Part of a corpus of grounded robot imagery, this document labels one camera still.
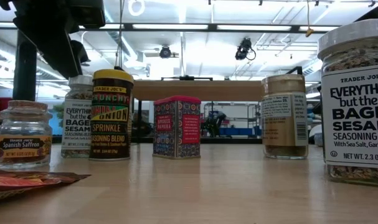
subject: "seasoning mix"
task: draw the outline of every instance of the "seasoning mix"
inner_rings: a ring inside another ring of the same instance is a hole
[[[305,159],[308,156],[308,116],[304,76],[275,75],[263,79],[262,85],[265,156]]]
[[[130,158],[133,77],[104,69],[93,76],[91,160]]]
[[[50,162],[52,128],[47,104],[13,100],[0,115],[0,169],[23,169]]]
[[[200,157],[200,105],[200,99],[189,96],[172,96],[154,102],[154,156]]]
[[[62,157],[89,157],[92,76],[70,78],[65,96]]]
[[[318,45],[328,174],[378,185],[378,19],[332,30]]]

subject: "glass jar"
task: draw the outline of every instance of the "glass jar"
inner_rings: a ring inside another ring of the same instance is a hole
[[[12,100],[0,115],[0,169],[24,169],[48,165],[52,128],[44,103]]]
[[[79,75],[69,80],[63,115],[63,158],[88,158],[90,152],[90,115],[92,76]]]
[[[318,45],[329,178],[378,185],[378,19],[339,27]]]
[[[262,80],[262,143],[266,157],[306,159],[308,119],[303,75],[275,75]]]

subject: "black pole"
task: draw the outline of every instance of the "black pole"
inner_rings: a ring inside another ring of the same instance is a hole
[[[13,100],[35,101],[36,75],[37,49],[21,31],[17,31]]]
[[[141,100],[138,103],[138,143],[140,143],[141,138]]]

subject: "table surface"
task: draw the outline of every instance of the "table surface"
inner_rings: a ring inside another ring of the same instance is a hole
[[[49,169],[91,174],[57,189],[0,202],[0,223],[378,223],[378,187],[334,183],[321,148],[308,160],[266,159],[262,145],[203,144],[201,159],[152,157],[152,144],[131,159],[62,159]]]

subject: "silver lid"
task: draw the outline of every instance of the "silver lid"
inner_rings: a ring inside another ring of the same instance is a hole
[[[79,75],[69,79],[69,86],[71,85],[93,85],[93,77],[91,75]]]
[[[378,37],[378,19],[367,19],[338,27],[318,40],[318,58],[323,59],[327,49],[355,40]]]

